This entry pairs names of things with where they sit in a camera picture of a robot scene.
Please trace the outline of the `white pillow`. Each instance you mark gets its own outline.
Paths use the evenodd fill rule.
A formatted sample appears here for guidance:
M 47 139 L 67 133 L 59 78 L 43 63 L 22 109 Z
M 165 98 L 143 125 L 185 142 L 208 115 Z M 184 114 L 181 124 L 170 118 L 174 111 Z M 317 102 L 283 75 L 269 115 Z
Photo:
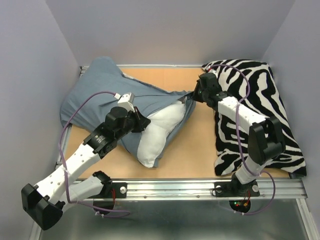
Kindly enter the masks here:
M 177 100 L 147 117 L 150 124 L 142 132 L 137 148 L 137 159 L 144 167 L 154 167 L 166 146 L 167 137 L 183 120 L 185 113 L 185 104 Z

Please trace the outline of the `grey-blue pillowcase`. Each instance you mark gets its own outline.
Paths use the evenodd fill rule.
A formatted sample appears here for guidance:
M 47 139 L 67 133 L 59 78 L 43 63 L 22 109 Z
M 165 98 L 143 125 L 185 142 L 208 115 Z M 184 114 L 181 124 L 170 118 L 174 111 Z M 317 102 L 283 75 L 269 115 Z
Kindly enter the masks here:
M 175 101 L 179 100 L 185 104 L 184 117 L 168 135 L 165 148 L 179 133 L 196 107 L 196 102 L 192 100 L 190 91 L 166 91 L 135 78 L 126 78 L 110 57 L 103 56 L 92 61 L 89 68 L 65 97 L 60 107 L 62 126 L 70 121 L 71 124 L 92 132 L 105 120 L 111 108 L 117 106 L 117 100 L 113 97 L 114 93 L 120 95 L 133 93 L 134 106 L 146 118 Z M 118 141 L 118 144 L 137 160 L 141 135 L 142 132 L 131 132 Z M 165 148 L 152 168 L 158 167 Z

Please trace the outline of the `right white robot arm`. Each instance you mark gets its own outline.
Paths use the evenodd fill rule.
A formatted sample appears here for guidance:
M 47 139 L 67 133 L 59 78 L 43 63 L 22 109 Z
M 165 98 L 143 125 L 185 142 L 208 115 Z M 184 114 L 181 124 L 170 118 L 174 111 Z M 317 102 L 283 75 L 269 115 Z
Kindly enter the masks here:
M 192 99 L 205 103 L 216 113 L 234 121 L 236 131 L 242 128 L 248 134 L 248 156 L 232 175 L 230 183 L 222 187 L 235 195 L 242 195 L 259 177 L 267 163 L 285 152 L 280 120 L 275 116 L 265 117 L 241 104 L 229 92 L 222 90 L 216 75 L 211 72 L 198 77 Z

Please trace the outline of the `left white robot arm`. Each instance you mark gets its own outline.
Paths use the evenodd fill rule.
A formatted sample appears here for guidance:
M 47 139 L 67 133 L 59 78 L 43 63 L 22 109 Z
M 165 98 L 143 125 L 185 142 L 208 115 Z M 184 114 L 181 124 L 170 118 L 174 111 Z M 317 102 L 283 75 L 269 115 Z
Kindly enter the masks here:
M 116 148 L 118 141 L 129 133 L 141 133 L 151 123 L 137 107 L 127 110 L 113 107 L 104 122 L 88 135 L 74 154 L 45 179 L 35 185 L 26 184 L 21 189 L 23 210 L 42 230 L 52 228 L 73 204 L 99 195 L 111 193 L 112 180 L 102 171 L 87 180 L 71 184 L 89 167 L 103 159 Z

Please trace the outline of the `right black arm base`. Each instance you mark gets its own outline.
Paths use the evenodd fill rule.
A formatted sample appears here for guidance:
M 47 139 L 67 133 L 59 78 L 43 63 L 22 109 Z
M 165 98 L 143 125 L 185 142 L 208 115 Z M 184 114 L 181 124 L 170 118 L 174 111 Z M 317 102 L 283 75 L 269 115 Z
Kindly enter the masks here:
M 216 198 L 228 198 L 230 208 L 236 213 L 247 214 L 251 209 L 251 198 L 259 197 L 260 190 L 256 180 L 235 188 L 231 181 L 216 181 L 211 189 Z

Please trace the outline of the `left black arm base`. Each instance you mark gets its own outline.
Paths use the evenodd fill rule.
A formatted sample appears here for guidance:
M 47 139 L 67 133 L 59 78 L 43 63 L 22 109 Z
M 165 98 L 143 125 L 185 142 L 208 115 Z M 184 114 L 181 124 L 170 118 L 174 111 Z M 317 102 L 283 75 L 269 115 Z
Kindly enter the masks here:
M 126 182 L 113 182 L 104 186 L 99 194 L 93 195 L 90 199 L 93 200 L 93 210 L 98 215 L 111 216 L 110 211 L 99 210 L 103 208 L 107 210 L 114 210 L 116 199 L 125 199 L 127 197 L 128 184 Z

